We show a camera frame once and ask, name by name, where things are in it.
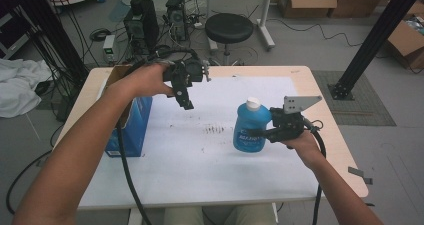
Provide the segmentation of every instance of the floor mat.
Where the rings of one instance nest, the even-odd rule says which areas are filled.
[[[365,75],[352,89],[353,101],[333,100],[328,84],[336,84],[344,72],[312,71],[338,125],[396,126]]]

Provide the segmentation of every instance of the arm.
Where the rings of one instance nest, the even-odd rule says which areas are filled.
[[[293,147],[315,174],[340,224],[383,224],[322,156],[311,133],[282,143]]]
[[[134,97],[172,95],[166,67],[137,69],[111,85],[59,142],[19,205],[13,224],[74,224],[78,204],[96,171],[118,118]]]

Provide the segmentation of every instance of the stool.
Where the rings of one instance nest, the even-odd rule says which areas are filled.
[[[205,30],[208,38],[225,45],[224,65],[230,65],[228,44],[247,40],[253,33],[253,24],[248,18],[237,14],[219,13],[206,20]]]

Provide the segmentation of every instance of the person's right hand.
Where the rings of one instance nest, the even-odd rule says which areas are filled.
[[[314,136],[307,130],[303,131],[298,138],[281,141],[281,143],[294,148],[303,163],[310,169],[317,162],[325,160],[321,151],[318,149]]]
[[[125,87],[131,98],[156,94],[173,96],[172,88],[163,83],[163,73],[167,68],[167,65],[158,63],[142,66],[117,83]]]

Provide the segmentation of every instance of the white towel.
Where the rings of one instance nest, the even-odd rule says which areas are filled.
[[[52,80],[44,61],[0,59],[0,117],[10,118],[35,108],[41,98],[34,92],[38,83]]]

